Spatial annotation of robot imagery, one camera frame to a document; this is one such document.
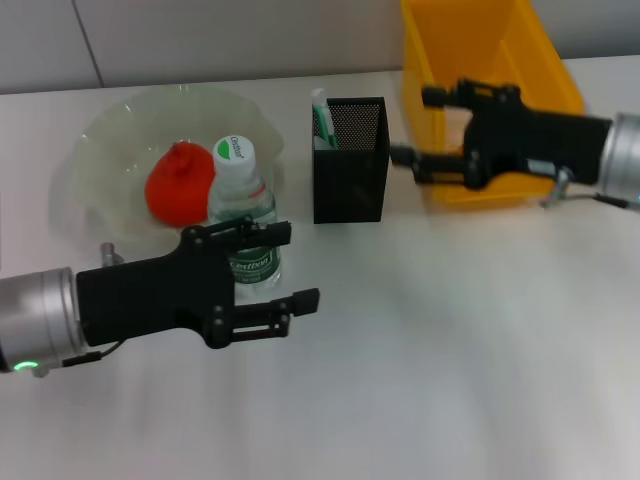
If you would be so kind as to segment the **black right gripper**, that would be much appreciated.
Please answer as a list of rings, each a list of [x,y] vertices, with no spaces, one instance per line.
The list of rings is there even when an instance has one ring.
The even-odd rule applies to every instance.
[[[460,154],[428,153],[392,145],[395,166],[412,171],[416,184],[460,184],[484,189],[506,173],[553,178],[565,168],[572,180],[594,185],[611,129],[607,118],[568,115],[527,107],[513,84],[490,85],[463,78],[447,89],[425,86],[425,107],[469,110],[472,118]]]

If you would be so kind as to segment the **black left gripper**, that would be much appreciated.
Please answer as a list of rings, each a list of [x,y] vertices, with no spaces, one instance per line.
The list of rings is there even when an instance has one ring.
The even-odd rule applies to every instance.
[[[213,348],[210,327],[216,319],[218,346],[286,338],[293,317],[317,312],[320,291],[234,307],[224,248],[280,247],[290,243],[291,233],[290,222],[260,224],[254,219],[190,227],[166,255],[78,273],[84,339],[94,347],[184,328]]]

